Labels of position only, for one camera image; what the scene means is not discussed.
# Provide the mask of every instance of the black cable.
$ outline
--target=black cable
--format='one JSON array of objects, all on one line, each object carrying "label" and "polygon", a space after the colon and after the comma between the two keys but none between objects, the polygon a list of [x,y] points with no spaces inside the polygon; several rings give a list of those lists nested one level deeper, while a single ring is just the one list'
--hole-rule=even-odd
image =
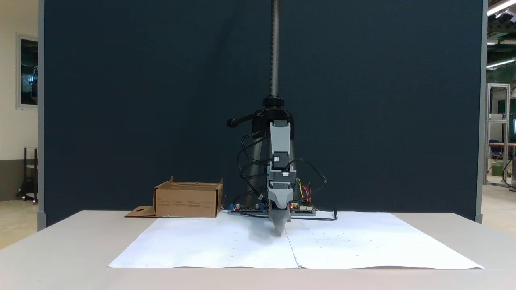
[{"label": "black cable", "polygon": [[306,220],[322,220],[322,221],[334,221],[338,219],[337,209],[333,210],[333,218],[310,218],[310,217],[292,217],[292,219],[306,219]]},{"label": "black cable", "polygon": [[516,157],[516,154],[513,154],[511,160],[507,161],[507,164],[505,165],[504,169],[502,170],[502,180],[505,182],[505,184],[507,184],[507,186],[509,186],[509,188],[514,188],[514,189],[516,189],[516,188],[512,187],[505,180],[505,170],[507,169],[507,166],[509,165],[509,163],[511,163],[511,161],[513,161],[515,157]]},{"label": "black cable", "polygon": [[257,159],[254,159],[253,157],[251,157],[251,156],[249,155],[249,153],[247,152],[247,149],[248,149],[248,148],[250,148],[250,147],[252,147],[252,146],[254,146],[254,145],[256,145],[256,144],[258,144],[258,143],[260,143],[261,141],[263,141],[263,140],[267,139],[267,136],[265,136],[264,138],[261,138],[259,142],[258,142],[258,141],[256,141],[256,142],[254,142],[253,144],[251,144],[251,145],[249,145],[249,146],[246,146],[246,145],[244,144],[244,140],[245,140],[245,139],[248,139],[248,138],[254,137],[254,136],[258,135],[258,134],[264,134],[264,131],[258,131],[258,132],[255,132],[255,133],[253,133],[253,134],[249,134],[249,135],[243,136],[243,137],[240,139],[240,145],[242,146],[242,150],[241,150],[238,154],[240,155],[240,153],[244,152],[244,153],[245,153],[245,156],[246,156],[246,159],[247,159],[249,162],[251,162],[251,163],[259,163],[259,164],[261,164],[263,161],[261,161],[261,160],[257,160]]},{"label": "black cable", "polygon": [[[250,135],[246,135],[246,136],[242,137],[242,140],[243,140],[244,138],[250,138],[250,137],[252,137],[252,136],[255,136],[255,135],[257,135],[258,133],[261,133],[261,132],[262,132],[262,131],[260,131],[260,132],[256,132],[256,133],[253,133],[253,134],[250,134]],[[242,167],[240,166],[240,155],[242,154],[242,152],[245,152],[245,153],[246,153],[246,155],[247,155],[247,156],[249,156],[249,153],[247,153],[247,149],[248,149],[248,148],[250,148],[250,147],[252,147],[252,146],[257,145],[258,143],[261,143],[261,142],[262,142],[263,140],[265,140],[265,139],[267,139],[267,137],[261,138],[261,139],[259,139],[259,140],[255,141],[255,142],[253,142],[252,144],[250,144],[250,145],[248,145],[248,146],[245,146],[245,145],[244,145],[244,143],[242,143],[243,148],[242,148],[242,150],[240,150],[240,151],[239,151],[239,153],[236,155],[236,162],[237,162],[238,168],[239,168],[239,170],[240,170],[240,178],[242,178],[242,179],[247,183],[247,185],[249,186],[249,188],[251,188],[251,189],[252,189],[252,191],[256,194],[256,196],[258,196],[258,198],[259,198],[260,196],[263,196],[263,195],[262,195],[260,192],[258,192],[258,190],[256,190],[256,189],[254,188],[254,186],[249,182],[249,179],[254,178],[254,177],[255,177],[255,175],[253,175],[253,176],[245,176],[245,175],[244,175],[244,170],[245,170],[245,169],[247,169],[248,167],[252,166],[252,165],[264,165],[264,164],[265,164],[265,162],[263,162],[263,163],[251,162],[250,164],[245,165],[245,166],[242,168]],[[266,203],[266,201],[264,201],[264,200],[263,200],[263,198],[262,198],[262,199],[260,199],[260,201],[261,201],[262,203],[264,203],[264,204]]]},{"label": "black cable", "polygon": [[303,201],[305,201],[305,200],[307,200],[307,199],[311,198],[312,196],[314,196],[314,194],[316,194],[316,193],[318,193],[319,191],[321,191],[321,189],[326,185],[326,183],[327,183],[327,181],[328,181],[328,180],[326,179],[326,177],[324,176],[324,174],[322,174],[319,170],[317,170],[317,168],[315,168],[315,166],[314,166],[311,162],[309,162],[308,160],[305,160],[305,159],[303,159],[303,158],[294,159],[294,160],[290,161],[289,163],[287,163],[287,165],[285,166],[285,168],[283,169],[283,171],[288,170],[289,166],[290,166],[292,163],[295,163],[295,162],[298,162],[298,161],[301,161],[301,162],[304,162],[304,163],[306,163],[306,164],[310,165],[310,167],[312,167],[312,169],[315,171],[315,173],[316,173],[316,174],[317,174],[317,175],[322,179],[322,183],[323,183],[323,184],[321,185],[321,187],[320,187],[320,188],[318,188],[318,189],[316,189],[316,190],[312,191],[309,195],[307,195],[307,196],[305,196],[305,197],[303,197],[303,198],[301,198],[301,199],[291,200],[290,202],[297,202],[297,201],[298,201],[298,202],[303,202]]}]

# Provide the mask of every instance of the table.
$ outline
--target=table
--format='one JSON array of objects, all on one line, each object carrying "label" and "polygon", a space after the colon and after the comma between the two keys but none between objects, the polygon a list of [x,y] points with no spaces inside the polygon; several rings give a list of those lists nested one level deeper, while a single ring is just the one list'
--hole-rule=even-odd
[{"label": "table", "polygon": [[516,238],[455,214],[394,215],[485,270],[108,268],[154,221],[127,213],[82,211],[0,250],[0,289],[516,289]]}]

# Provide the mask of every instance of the yellow wire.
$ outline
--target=yellow wire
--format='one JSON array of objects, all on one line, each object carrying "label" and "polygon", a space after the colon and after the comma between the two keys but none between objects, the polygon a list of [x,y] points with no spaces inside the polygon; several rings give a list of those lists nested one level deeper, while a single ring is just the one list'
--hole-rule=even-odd
[{"label": "yellow wire", "polygon": [[301,189],[301,179],[296,178],[296,181],[299,184],[299,191],[301,192],[301,197],[304,198],[303,189]]}]

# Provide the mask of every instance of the aluminum frame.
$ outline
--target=aluminum frame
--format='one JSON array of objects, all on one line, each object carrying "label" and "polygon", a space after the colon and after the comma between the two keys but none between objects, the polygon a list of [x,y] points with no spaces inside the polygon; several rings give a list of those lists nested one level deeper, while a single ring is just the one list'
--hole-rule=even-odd
[{"label": "aluminum frame", "polygon": [[[505,93],[505,120],[490,120],[489,114],[491,113],[491,89],[492,88],[504,88]],[[510,90],[511,85],[510,84],[502,84],[502,83],[488,83],[486,86],[486,98],[485,98],[485,105],[486,105],[486,111],[485,111],[485,117],[484,117],[484,126],[486,128],[483,142],[486,146],[486,149],[484,150],[484,163],[483,163],[483,184],[484,185],[497,185],[502,187],[508,187],[507,184],[503,182],[488,182],[487,181],[487,170],[488,170],[488,161],[491,156],[491,148],[488,145],[489,140],[489,133],[491,132],[491,123],[501,123],[505,124],[504,128],[504,153],[503,153],[503,166],[505,167],[508,162],[507,154],[509,150],[509,102],[510,102]]]}]

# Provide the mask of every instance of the cardboard flap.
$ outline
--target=cardboard flap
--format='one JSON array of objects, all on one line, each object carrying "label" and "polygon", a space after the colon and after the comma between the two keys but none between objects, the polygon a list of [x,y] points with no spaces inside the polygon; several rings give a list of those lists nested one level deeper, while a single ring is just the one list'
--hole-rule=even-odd
[{"label": "cardboard flap", "polygon": [[155,217],[153,206],[139,206],[132,212],[125,215],[125,217]]}]

